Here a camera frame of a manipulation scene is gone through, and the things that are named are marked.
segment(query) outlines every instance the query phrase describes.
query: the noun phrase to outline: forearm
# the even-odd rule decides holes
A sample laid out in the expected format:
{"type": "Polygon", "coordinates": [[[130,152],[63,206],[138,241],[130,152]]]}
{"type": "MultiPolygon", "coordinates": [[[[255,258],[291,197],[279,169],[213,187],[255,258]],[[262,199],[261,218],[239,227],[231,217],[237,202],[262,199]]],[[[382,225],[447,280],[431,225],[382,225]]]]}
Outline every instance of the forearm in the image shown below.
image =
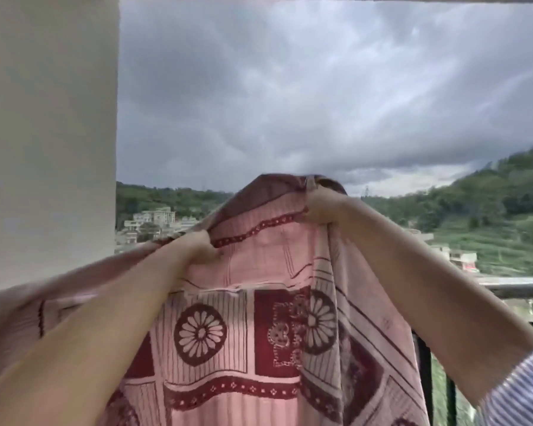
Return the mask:
{"type": "Polygon", "coordinates": [[[186,266],[155,253],[49,332],[1,377],[0,426],[94,424],[186,266]]]}
{"type": "Polygon", "coordinates": [[[361,200],[338,211],[398,311],[477,404],[533,352],[533,329],[497,297],[361,200]]]}

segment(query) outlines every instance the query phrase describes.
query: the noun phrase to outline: striped sleeve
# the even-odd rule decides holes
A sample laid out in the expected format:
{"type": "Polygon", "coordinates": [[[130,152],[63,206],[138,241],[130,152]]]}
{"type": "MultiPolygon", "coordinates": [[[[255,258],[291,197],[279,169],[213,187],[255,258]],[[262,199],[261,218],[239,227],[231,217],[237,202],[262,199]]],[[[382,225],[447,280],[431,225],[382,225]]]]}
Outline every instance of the striped sleeve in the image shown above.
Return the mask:
{"type": "Polygon", "coordinates": [[[533,426],[533,354],[482,402],[479,426],[533,426]]]}

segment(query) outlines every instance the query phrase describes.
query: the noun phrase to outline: green hill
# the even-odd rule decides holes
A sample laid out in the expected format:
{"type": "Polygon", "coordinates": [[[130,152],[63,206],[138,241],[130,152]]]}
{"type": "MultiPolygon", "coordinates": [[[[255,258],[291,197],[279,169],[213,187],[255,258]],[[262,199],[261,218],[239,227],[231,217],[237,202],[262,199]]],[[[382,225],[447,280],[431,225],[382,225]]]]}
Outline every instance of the green hill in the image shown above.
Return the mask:
{"type": "Polygon", "coordinates": [[[396,223],[433,232],[434,242],[478,252],[496,275],[533,275],[533,149],[489,164],[452,185],[394,198],[363,197],[396,223]]]}
{"type": "Polygon", "coordinates": [[[191,188],[150,188],[144,185],[116,183],[116,228],[121,229],[132,214],[169,206],[176,216],[201,218],[224,203],[232,193],[198,191],[191,188]]]}

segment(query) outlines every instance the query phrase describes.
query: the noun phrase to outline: sky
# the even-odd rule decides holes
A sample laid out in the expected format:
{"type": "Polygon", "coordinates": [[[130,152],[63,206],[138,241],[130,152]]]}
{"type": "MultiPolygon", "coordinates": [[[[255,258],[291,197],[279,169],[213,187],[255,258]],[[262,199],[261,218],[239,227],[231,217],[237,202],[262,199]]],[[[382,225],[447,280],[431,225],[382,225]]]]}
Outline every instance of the sky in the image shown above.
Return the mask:
{"type": "Polygon", "coordinates": [[[122,182],[394,196],[533,146],[533,4],[120,3],[122,182]]]}

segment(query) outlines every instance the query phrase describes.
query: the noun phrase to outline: concrete column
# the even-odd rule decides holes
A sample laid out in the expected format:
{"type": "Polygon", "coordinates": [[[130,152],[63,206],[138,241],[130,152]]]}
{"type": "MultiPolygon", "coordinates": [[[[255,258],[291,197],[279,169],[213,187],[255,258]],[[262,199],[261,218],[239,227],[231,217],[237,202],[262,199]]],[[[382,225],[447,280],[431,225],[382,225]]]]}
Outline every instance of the concrete column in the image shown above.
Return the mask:
{"type": "Polygon", "coordinates": [[[118,0],[0,0],[0,287],[114,251],[118,0]]]}

